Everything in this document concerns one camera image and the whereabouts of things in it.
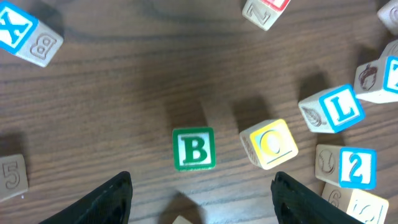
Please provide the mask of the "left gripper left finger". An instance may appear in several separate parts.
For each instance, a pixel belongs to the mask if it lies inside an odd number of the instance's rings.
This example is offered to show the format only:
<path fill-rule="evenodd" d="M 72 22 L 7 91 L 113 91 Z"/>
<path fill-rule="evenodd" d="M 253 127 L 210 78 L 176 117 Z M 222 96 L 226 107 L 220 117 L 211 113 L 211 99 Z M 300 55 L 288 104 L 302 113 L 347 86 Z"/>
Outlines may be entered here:
<path fill-rule="evenodd" d="M 131 175 L 128 171 L 122 171 L 61 212 L 41 221 L 40 224 L 127 224 L 131 201 Z"/>

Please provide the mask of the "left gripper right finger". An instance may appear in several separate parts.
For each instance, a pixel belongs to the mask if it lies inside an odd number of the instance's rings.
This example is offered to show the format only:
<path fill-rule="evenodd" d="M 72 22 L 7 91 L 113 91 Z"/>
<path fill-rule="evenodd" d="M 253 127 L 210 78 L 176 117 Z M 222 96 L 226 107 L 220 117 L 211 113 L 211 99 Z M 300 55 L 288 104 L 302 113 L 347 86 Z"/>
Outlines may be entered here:
<path fill-rule="evenodd" d="M 285 172 L 275 174 L 271 193 L 279 223 L 361 224 Z"/>

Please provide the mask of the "green B block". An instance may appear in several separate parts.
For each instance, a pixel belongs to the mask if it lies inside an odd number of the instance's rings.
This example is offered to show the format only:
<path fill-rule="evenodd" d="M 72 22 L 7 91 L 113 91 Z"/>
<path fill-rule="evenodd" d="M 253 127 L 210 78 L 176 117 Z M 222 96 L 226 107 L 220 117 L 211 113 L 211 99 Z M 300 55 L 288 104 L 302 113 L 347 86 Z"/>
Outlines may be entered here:
<path fill-rule="evenodd" d="M 177 128 L 172 131 L 174 166 L 179 172 L 210 170 L 216 166 L 214 129 Z"/>

